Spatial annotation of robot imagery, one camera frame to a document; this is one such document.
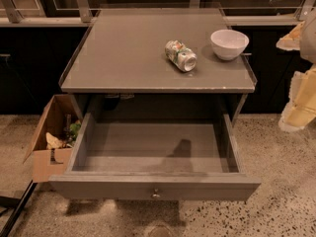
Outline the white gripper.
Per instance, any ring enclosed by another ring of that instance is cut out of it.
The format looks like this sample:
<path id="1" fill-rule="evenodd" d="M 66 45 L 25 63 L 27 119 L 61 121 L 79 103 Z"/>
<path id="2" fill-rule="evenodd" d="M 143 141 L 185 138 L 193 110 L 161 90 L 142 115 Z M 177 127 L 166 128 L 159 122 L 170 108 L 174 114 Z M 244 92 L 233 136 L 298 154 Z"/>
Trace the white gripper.
<path id="1" fill-rule="evenodd" d="M 308 15 L 305 23 L 299 23 L 280 38 L 276 47 L 286 51 L 300 50 L 303 59 L 316 63 L 316 9 Z M 278 122 L 282 131 L 298 131 L 316 119 L 316 66 L 305 73 L 294 72 L 288 97 L 289 102 Z"/>

